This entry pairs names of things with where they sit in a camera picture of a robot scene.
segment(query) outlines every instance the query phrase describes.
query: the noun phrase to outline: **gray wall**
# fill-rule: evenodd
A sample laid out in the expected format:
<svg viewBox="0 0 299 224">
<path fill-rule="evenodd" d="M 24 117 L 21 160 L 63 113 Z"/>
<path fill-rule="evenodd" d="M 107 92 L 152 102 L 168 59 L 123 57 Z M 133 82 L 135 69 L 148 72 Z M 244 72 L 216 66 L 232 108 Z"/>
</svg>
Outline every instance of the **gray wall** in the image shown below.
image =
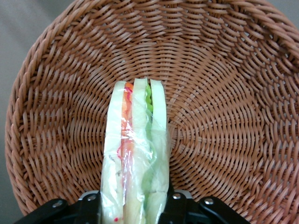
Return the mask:
<svg viewBox="0 0 299 224">
<path fill-rule="evenodd" d="M 26 54 L 43 30 L 72 0 L 0 0 L 0 223 L 22 217 L 4 157 L 4 127 L 11 87 Z M 299 0 L 270 0 L 299 27 Z"/>
</svg>

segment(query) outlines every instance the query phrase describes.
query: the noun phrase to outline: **wrapped sandwich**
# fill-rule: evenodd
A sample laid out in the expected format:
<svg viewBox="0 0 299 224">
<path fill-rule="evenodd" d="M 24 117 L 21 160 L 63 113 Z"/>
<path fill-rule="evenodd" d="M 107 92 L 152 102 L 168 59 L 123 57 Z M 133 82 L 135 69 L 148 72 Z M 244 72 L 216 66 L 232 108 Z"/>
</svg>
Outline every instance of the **wrapped sandwich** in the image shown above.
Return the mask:
<svg viewBox="0 0 299 224">
<path fill-rule="evenodd" d="M 166 103 L 160 81 L 115 84 L 101 178 L 104 224 L 156 224 L 169 187 Z"/>
</svg>

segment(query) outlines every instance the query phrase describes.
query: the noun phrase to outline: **basket weave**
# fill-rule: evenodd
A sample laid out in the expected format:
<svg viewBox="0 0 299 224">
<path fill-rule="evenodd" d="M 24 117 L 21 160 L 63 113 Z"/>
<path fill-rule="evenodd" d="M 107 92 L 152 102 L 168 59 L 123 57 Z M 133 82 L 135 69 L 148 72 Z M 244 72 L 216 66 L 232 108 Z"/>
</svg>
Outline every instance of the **basket weave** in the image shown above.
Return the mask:
<svg viewBox="0 0 299 224">
<path fill-rule="evenodd" d="M 7 169 L 24 214 L 99 189 L 117 80 L 162 80 L 171 177 L 255 223 L 299 223 L 299 31 L 263 0 L 78 0 L 13 86 Z"/>
</svg>

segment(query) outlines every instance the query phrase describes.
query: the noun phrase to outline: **clear plastic wrap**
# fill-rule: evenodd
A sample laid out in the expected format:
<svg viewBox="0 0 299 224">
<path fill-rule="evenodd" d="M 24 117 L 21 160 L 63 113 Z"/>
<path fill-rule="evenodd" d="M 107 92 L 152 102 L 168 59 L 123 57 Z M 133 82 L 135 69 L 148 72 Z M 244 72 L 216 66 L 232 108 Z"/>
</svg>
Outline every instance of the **clear plastic wrap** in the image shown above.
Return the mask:
<svg viewBox="0 0 299 224">
<path fill-rule="evenodd" d="M 115 84 L 101 177 L 103 224 L 156 224 L 169 187 L 164 89 L 160 81 Z"/>
</svg>

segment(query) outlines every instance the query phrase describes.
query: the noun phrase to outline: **plastic wrap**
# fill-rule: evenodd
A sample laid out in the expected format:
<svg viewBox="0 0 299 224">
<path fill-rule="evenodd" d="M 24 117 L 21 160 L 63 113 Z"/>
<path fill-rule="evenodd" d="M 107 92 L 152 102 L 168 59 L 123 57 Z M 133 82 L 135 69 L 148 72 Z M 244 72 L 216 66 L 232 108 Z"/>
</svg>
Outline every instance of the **plastic wrap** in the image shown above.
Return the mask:
<svg viewBox="0 0 299 224">
<path fill-rule="evenodd" d="M 164 89 L 160 81 L 115 84 L 101 178 L 104 224 L 156 224 L 169 187 Z"/>
</svg>

